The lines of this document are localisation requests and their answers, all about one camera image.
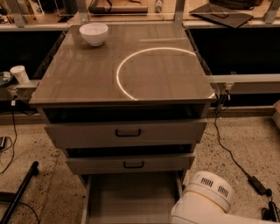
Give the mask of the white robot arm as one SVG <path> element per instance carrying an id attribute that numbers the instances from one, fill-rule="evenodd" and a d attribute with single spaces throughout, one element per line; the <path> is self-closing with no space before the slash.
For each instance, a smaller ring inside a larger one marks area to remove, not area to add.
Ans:
<path id="1" fill-rule="evenodd" d="M 279 214 L 273 201 L 263 213 L 264 220 L 229 214 L 232 186 L 209 171 L 197 171 L 171 210 L 171 224 L 278 224 Z"/>

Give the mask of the white gripper with vents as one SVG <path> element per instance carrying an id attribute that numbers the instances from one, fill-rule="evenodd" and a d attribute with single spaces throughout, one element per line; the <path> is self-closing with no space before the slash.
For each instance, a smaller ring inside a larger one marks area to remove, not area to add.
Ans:
<path id="1" fill-rule="evenodd" d="M 190 179 L 183 196 L 187 212 L 227 214 L 233 198 L 232 186 L 209 171 L 197 171 Z"/>

